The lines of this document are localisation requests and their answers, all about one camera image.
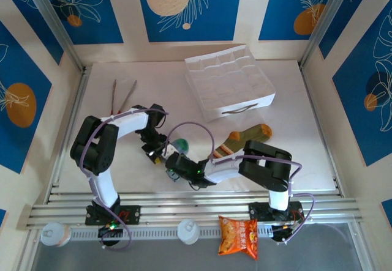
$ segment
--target gray floor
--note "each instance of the gray floor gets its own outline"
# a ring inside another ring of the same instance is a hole
[[[125,252],[103,250],[99,242],[38,246],[34,271],[294,271],[361,270],[347,225],[306,225],[287,246],[259,240],[258,261],[243,253],[218,256],[220,239],[184,245],[178,240],[136,240]]]

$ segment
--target white table surface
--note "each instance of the white table surface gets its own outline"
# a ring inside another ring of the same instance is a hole
[[[180,122],[196,121],[205,124],[212,131],[218,146],[232,131],[243,131],[256,124],[266,123],[273,131],[273,137],[267,144],[289,151],[293,155],[293,161],[303,164],[302,171],[294,179],[295,191],[335,190],[333,171],[317,130],[297,62],[258,61],[258,64],[276,88],[271,106],[205,123],[185,79],[184,62],[96,63],[92,67],[78,112],[71,144],[86,116],[105,117],[110,114],[111,90],[115,78],[118,80],[116,109],[133,81],[137,80],[137,88],[128,101],[127,109],[134,105],[162,105],[170,115],[165,125],[159,129],[161,133],[167,134]],[[207,132],[195,125],[178,128],[171,140],[176,138],[188,140],[188,156],[194,161],[205,159],[211,151],[211,140]],[[111,166],[113,182],[118,192],[193,191],[184,180],[173,182],[166,175],[164,164],[154,165],[144,155],[142,145],[139,136],[134,133],[118,141]],[[68,156],[62,167],[59,191],[89,193],[84,174]],[[262,189],[245,177],[239,177],[201,191]]]

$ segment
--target white paper organizer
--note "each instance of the white paper organizer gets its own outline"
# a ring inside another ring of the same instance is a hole
[[[275,88],[247,46],[185,59],[186,78],[206,122],[268,106]]]

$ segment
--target snack bag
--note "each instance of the snack bag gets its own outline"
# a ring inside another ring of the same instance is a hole
[[[257,219],[234,220],[219,216],[219,223],[222,242],[218,255],[242,251],[257,261]]]

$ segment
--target sock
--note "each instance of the sock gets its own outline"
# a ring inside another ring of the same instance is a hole
[[[249,140],[264,143],[272,137],[272,130],[266,124],[258,124],[243,132],[231,132],[223,144],[214,151],[215,158],[222,158],[241,150]]]

